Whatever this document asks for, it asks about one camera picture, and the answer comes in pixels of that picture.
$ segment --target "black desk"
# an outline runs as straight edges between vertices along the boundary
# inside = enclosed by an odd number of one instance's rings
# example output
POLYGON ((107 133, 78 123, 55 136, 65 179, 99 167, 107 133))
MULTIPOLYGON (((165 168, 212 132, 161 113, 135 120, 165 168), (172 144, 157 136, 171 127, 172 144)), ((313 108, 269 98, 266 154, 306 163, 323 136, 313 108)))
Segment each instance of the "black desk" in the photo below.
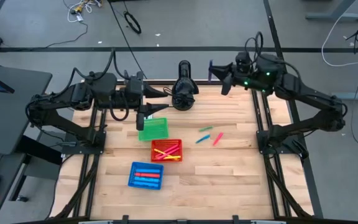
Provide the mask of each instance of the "black desk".
POLYGON ((16 175, 24 161, 24 153, 13 153, 10 155, 0 155, 0 209, 5 201, 7 193, 16 178, 16 175))
POLYGON ((3 156, 0 161, 0 209, 27 156, 24 152, 37 153, 38 149, 46 152, 43 149, 46 146, 38 146, 36 141, 23 136, 29 123, 24 109, 33 95, 45 92, 51 78, 50 73, 0 67, 0 80, 15 89, 13 94, 0 93, 0 158, 3 156))
POLYGON ((0 154, 15 151, 29 123, 24 108, 32 96, 45 92, 51 78, 50 73, 0 67, 0 81, 15 89, 0 93, 0 154))

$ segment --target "green basket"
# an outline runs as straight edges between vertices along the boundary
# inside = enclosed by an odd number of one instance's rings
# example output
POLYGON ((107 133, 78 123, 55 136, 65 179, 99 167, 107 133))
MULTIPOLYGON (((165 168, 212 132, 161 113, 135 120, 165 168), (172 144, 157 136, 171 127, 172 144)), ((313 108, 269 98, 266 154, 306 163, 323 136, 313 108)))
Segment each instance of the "green basket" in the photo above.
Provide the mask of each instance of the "green basket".
POLYGON ((166 118, 146 119, 144 120, 143 131, 139 131, 140 141, 166 139, 168 137, 168 123, 166 118))

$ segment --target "plastic basket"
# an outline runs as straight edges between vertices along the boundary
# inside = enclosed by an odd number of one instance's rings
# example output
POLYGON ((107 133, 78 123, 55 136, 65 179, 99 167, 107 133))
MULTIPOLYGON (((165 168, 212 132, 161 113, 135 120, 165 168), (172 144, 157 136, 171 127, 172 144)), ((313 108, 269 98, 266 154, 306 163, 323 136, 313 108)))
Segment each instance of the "plastic basket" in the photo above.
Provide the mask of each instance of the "plastic basket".
POLYGON ((182 146, 181 146, 181 139, 165 139, 165 140, 153 140, 152 141, 152 155, 151 161, 152 162, 181 162, 183 160, 183 153, 182 153, 182 146), (161 159, 158 160, 155 157, 157 155, 161 155, 161 153, 154 151, 154 149, 158 149, 159 151, 165 151, 169 147, 174 145, 179 145, 179 150, 176 152, 171 153, 171 156, 180 156, 179 159, 161 159))
POLYGON ((162 176, 164 172, 164 166, 160 164, 148 164, 144 162, 133 162, 131 167, 131 173, 129 174, 128 186, 130 187, 138 187, 143 189, 150 190, 160 190, 162 186, 162 176), (159 170, 160 178, 158 178, 158 183, 149 182, 155 186, 145 186, 145 185, 137 185, 135 182, 135 173, 139 169, 157 169, 159 170))
POLYGON ((140 141, 166 139, 168 137, 168 123, 166 118, 146 119, 144 120, 143 131, 139 131, 140 141))

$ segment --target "pink marker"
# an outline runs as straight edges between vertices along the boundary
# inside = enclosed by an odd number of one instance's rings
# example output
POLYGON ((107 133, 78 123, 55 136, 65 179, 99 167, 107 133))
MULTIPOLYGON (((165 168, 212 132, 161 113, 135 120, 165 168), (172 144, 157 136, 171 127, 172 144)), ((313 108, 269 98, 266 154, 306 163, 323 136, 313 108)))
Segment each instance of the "pink marker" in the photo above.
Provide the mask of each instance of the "pink marker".
POLYGON ((218 143, 218 141, 220 140, 220 138, 222 136, 223 136, 223 133, 219 133, 218 137, 215 139, 215 142, 214 142, 213 146, 215 146, 218 143))
POLYGON ((156 156, 155 158, 156 159, 163 159, 163 158, 167 157, 169 154, 172 154, 172 153, 176 152, 177 150, 179 150, 179 145, 174 145, 174 146, 170 147, 169 149, 165 150, 164 151, 165 154, 156 156))

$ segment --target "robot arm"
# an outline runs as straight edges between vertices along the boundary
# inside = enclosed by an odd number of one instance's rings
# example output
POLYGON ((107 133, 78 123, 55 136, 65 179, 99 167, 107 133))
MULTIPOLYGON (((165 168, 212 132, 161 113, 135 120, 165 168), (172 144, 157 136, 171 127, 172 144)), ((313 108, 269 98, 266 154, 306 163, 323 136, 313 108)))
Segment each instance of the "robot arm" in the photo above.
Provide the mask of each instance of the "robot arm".
POLYGON ((248 52, 239 52, 235 65, 211 66, 209 71, 222 81, 222 95, 227 95, 232 86, 240 85, 266 95, 274 92, 281 99, 298 100, 320 110, 314 117, 298 123, 273 125, 268 132, 267 144, 278 147, 291 135, 317 129, 339 131, 344 127, 347 107, 340 99, 307 87, 300 77, 285 72, 284 63, 274 55, 259 55, 255 68, 252 64, 248 52))
POLYGON ((90 109, 93 104, 97 110, 110 110, 112 117, 117 121, 125 120, 129 110, 135 110, 137 111, 136 128, 142 131, 145 117, 169 107, 167 104, 152 105, 147 103, 143 105, 143 97, 159 98, 166 97, 167 94, 155 90, 149 84, 143 82, 144 75, 142 72, 138 72, 136 76, 131 77, 126 75, 124 77, 126 80, 125 86, 119 90, 116 90, 117 78, 113 73, 91 72, 89 76, 85 77, 74 68, 71 80, 74 72, 79 73, 85 78, 85 81, 71 86, 68 85, 62 92, 57 94, 35 95, 32 97, 31 102, 26 106, 25 112, 33 126, 54 126, 74 135, 77 140, 85 142, 87 145, 96 145, 98 144, 98 134, 94 125, 81 127, 61 117, 57 109, 73 108, 74 110, 84 111, 90 109), (115 117, 113 109, 125 110, 125 117, 121 119, 115 117))

